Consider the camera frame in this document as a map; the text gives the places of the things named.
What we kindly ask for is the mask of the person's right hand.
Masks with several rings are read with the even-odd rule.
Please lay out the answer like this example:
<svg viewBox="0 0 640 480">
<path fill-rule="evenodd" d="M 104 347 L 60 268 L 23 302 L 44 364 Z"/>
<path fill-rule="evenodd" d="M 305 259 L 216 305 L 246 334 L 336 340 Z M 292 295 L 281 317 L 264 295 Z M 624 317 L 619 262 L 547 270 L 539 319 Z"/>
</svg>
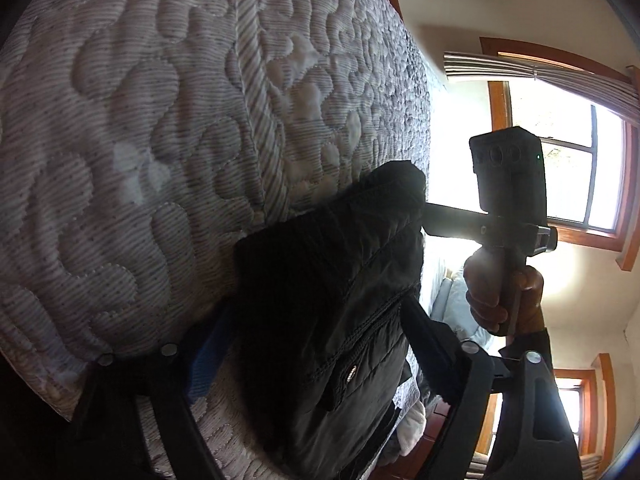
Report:
<svg viewBox="0 0 640 480">
<path fill-rule="evenodd" d="M 544 278 L 532 266 L 524 266 L 508 275 L 503 250 L 481 247 L 466 259 L 463 278 L 472 317 L 489 333 L 498 335 L 500 327 L 510 322 L 512 307 L 501 298 L 505 287 L 520 291 L 518 318 L 510 338 L 538 333 L 546 328 L 541 310 Z"/>
</svg>

